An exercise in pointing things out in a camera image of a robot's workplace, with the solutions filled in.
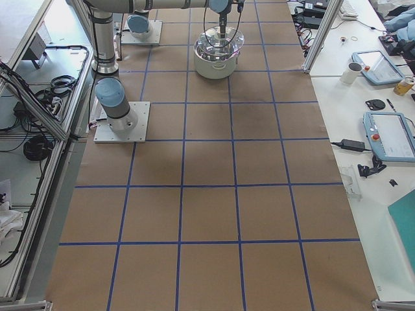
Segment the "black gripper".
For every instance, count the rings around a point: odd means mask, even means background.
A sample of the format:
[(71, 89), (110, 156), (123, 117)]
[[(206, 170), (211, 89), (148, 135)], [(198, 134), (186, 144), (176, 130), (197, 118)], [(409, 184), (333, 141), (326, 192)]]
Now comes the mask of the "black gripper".
[(220, 35), (226, 36), (227, 13), (221, 12), (219, 14)]

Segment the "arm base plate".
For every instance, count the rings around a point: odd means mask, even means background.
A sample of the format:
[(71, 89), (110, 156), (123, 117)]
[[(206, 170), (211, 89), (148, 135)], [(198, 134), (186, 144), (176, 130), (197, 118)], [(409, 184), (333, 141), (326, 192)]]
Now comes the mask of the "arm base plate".
[(159, 45), (163, 22), (161, 20), (128, 19), (122, 31), (123, 45)]
[(108, 118), (101, 109), (95, 143), (144, 143), (147, 136), (150, 102), (129, 102), (129, 113), (120, 119)]

